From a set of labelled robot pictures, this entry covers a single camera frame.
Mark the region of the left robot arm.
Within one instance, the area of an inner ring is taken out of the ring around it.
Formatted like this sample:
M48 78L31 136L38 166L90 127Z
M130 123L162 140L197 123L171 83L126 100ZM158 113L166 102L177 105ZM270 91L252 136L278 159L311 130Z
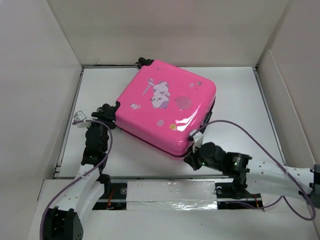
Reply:
M99 198L111 194L111 179L103 170L113 147L112 130L116 128L116 111L107 103L87 118L82 111L73 116L72 124L85 128L85 148L74 180L58 192L47 204L40 222L41 240L81 240L82 222Z

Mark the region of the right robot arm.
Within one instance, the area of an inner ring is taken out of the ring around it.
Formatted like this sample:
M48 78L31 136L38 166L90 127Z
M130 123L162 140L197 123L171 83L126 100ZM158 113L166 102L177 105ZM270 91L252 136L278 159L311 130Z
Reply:
M232 178L231 191L237 197L242 197L247 192L296 199L309 197L316 208L320 206L319 165L297 168L254 160L247 154L225 152L212 142L192 150L183 160L195 171L207 167Z

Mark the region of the pink hard-shell suitcase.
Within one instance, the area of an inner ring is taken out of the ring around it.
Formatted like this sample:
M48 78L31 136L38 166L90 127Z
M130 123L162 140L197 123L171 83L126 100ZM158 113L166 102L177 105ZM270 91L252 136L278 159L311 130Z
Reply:
M187 154L190 132L208 122L215 83L180 67L140 57L137 74L115 102L115 125L176 158Z

